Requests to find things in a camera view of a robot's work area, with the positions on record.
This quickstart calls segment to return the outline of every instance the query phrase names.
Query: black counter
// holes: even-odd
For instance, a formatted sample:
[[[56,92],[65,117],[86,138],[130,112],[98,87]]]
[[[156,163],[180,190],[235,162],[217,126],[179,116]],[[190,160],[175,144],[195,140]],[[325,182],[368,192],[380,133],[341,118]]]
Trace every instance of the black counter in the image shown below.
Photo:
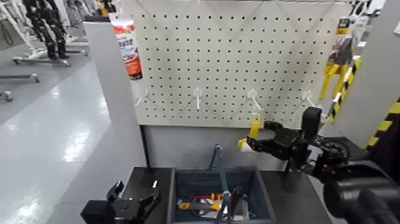
[[[278,224],[332,224],[305,174],[289,173],[287,178],[283,178],[283,172],[260,171],[260,173],[274,207]],[[146,223],[164,224],[167,219],[170,179],[170,168],[135,167],[125,187],[123,198],[140,198],[149,195],[150,186],[154,180],[157,180],[162,200]]]

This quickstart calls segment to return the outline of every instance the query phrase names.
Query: gray floor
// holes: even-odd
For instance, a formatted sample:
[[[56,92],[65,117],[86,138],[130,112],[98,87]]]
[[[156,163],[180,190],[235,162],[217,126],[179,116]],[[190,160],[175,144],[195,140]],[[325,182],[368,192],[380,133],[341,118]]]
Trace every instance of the gray floor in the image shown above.
[[[1,51],[2,74],[37,73],[40,83],[1,80],[13,102],[0,99],[0,223],[81,223],[90,198],[104,198],[126,181],[131,152],[118,150],[107,104],[89,57],[71,56],[72,67],[16,66]]]

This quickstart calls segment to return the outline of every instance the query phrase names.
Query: gray bin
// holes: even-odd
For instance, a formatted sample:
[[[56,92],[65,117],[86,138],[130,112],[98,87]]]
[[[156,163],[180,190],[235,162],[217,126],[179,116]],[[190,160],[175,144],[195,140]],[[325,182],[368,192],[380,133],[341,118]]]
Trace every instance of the gray bin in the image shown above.
[[[275,212],[258,169],[256,167],[237,167],[225,169],[225,171],[229,191],[236,186],[241,186],[243,193],[248,196],[249,211],[255,214],[255,219],[235,220],[232,223],[276,223]],[[177,201],[181,199],[183,202],[190,202],[190,195],[208,195],[217,192],[222,193],[217,169],[212,171],[173,169],[167,223],[214,223],[213,219],[196,217],[189,210],[179,210]]]

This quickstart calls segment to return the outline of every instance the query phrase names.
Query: yellow and black striped tape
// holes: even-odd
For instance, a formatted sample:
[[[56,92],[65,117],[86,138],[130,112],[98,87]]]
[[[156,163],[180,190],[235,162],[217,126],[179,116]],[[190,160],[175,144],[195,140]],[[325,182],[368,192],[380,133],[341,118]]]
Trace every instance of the yellow and black striped tape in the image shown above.
[[[389,112],[387,112],[385,119],[379,124],[375,134],[368,141],[367,150],[370,150],[378,143],[379,139],[382,138],[385,133],[390,129],[393,121],[396,119],[397,116],[400,116],[400,96],[390,108]]]
[[[361,59],[359,58],[354,61],[354,65],[351,70],[351,73],[350,73],[349,77],[347,78],[347,80],[345,81],[345,83],[343,84],[342,90],[340,91],[340,97],[337,100],[337,102],[333,105],[332,111],[329,115],[329,120],[331,122],[334,122],[336,115],[338,114],[340,107],[342,106],[342,104],[346,98],[347,92],[349,91],[350,86],[353,84],[354,77],[355,77],[358,69],[360,68],[360,66],[361,66]]]

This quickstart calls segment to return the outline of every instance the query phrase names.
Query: pegboard hook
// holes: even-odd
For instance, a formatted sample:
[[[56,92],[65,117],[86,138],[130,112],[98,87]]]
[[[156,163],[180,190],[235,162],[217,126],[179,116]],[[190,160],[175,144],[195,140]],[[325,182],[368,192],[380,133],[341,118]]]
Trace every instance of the pegboard hook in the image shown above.
[[[313,97],[313,92],[311,92],[311,90],[304,91],[301,94],[301,101],[303,101],[303,102],[307,101],[312,107],[317,107],[317,108],[319,108],[321,110],[324,110],[324,107],[321,104],[315,106],[315,104],[311,100],[312,97]],[[327,115],[324,114],[324,113],[322,113],[321,115],[323,117],[327,117]]]
[[[249,90],[249,92],[247,92],[247,99],[252,99],[254,102],[255,107],[258,109],[258,111],[264,110],[260,104],[257,102],[256,97],[257,97],[258,93],[257,91],[253,88],[251,90]]]
[[[192,95],[194,98],[196,98],[197,110],[200,110],[200,102],[201,102],[200,97],[203,95],[201,89],[199,87],[197,87],[196,89],[193,90]]]
[[[137,106],[138,106],[142,101],[144,101],[145,98],[149,95],[149,91],[147,90],[147,88],[146,88],[145,91],[146,91],[146,92],[145,92],[144,96],[139,97],[139,99],[136,101],[135,107],[137,107]]]

